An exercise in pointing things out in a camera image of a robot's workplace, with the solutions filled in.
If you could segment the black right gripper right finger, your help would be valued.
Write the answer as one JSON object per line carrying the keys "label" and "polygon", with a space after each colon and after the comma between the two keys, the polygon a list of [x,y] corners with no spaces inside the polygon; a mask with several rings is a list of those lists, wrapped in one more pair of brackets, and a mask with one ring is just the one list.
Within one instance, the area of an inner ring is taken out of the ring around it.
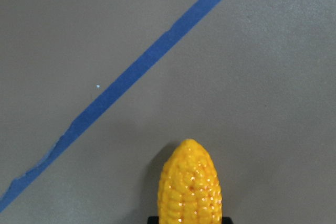
{"label": "black right gripper right finger", "polygon": [[222,224],[233,224],[233,221],[230,217],[222,217]]}

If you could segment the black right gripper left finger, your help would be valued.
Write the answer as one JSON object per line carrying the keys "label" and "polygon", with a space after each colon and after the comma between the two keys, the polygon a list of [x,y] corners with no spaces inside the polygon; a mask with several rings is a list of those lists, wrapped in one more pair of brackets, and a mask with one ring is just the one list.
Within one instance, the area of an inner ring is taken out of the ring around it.
{"label": "black right gripper left finger", "polygon": [[149,216],[147,218],[147,224],[159,224],[160,219],[159,216]]}

